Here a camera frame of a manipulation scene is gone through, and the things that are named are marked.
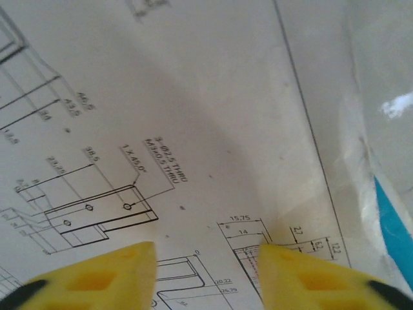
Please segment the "paper sheet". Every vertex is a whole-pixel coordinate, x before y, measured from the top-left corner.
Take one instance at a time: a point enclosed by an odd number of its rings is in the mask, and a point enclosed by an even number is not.
[[[263,242],[390,278],[333,207],[272,1],[1,5],[1,293],[143,240],[156,310],[261,309]]]

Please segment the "yellow object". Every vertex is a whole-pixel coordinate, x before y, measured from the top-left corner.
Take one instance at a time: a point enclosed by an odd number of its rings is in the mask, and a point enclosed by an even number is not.
[[[266,310],[395,309],[368,287],[367,274],[278,245],[262,245],[259,280]]]
[[[148,310],[156,267],[152,242],[131,245],[32,279],[48,283],[19,310]]]

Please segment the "blue object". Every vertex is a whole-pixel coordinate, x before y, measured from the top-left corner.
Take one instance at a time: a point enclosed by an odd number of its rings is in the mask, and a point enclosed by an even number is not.
[[[413,239],[376,178],[374,178],[374,183],[376,184],[381,232],[387,251],[413,290]]]

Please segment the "engineering drawing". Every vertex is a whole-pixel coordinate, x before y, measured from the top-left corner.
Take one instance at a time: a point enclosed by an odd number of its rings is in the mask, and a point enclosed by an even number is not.
[[[0,211],[0,216],[46,254],[107,240],[109,232],[158,220],[148,201],[174,187],[154,167],[151,177],[151,172],[142,176],[136,171],[132,183],[115,187],[98,165],[90,162],[54,178],[16,187],[25,203],[18,209]],[[156,183],[138,189],[141,178],[144,183],[148,178]]]
[[[218,227],[221,229],[228,245],[254,290],[261,297],[261,286],[257,268],[259,245],[262,243],[272,243],[271,236],[264,222],[262,219],[241,220],[219,223]],[[290,232],[294,242],[279,245],[301,253],[313,254],[324,260],[337,260],[342,253],[340,244],[332,242],[328,236],[302,242],[297,239],[297,236],[303,235],[301,227],[290,227]]]
[[[93,108],[37,55],[0,7],[0,131],[34,114],[48,121],[57,103],[71,116],[81,113],[79,107]]]
[[[21,283],[10,273],[0,267],[0,299],[17,289]]]
[[[199,304],[211,309],[232,307],[223,290],[211,278],[198,255],[158,261],[156,293],[152,302],[155,310],[196,310]]]

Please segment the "technical drawing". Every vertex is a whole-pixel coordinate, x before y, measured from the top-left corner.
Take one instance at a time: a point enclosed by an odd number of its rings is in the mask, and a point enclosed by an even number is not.
[[[16,187],[25,204],[5,209],[0,216],[46,254],[100,242],[109,239],[111,231],[158,220],[148,201],[173,189],[161,171],[158,175],[161,186],[153,188],[159,192],[138,189],[137,181],[144,178],[139,174],[132,184],[114,187],[91,162],[54,178]]]
[[[94,108],[81,95],[37,55],[0,7],[0,131],[34,114],[48,121],[56,103],[71,116],[81,114],[79,107]]]
[[[257,268],[259,245],[272,243],[271,236],[262,219],[219,223],[218,227],[221,229],[248,280],[261,297]],[[337,260],[341,254],[340,245],[331,242],[331,238],[328,236],[301,242],[297,239],[297,236],[303,235],[301,227],[290,227],[290,232],[294,242],[279,245],[301,253],[313,254],[324,260]]]
[[[134,17],[140,21],[140,19],[149,12],[156,10],[161,6],[170,6],[169,0],[126,0],[126,5],[129,7],[130,11]]]
[[[158,261],[157,272],[152,309],[195,310],[199,304],[208,304],[211,309],[232,309],[225,298],[230,292],[222,292],[198,255]]]
[[[0,267],[0,299],[17,289],[21,283],[5,269]]]

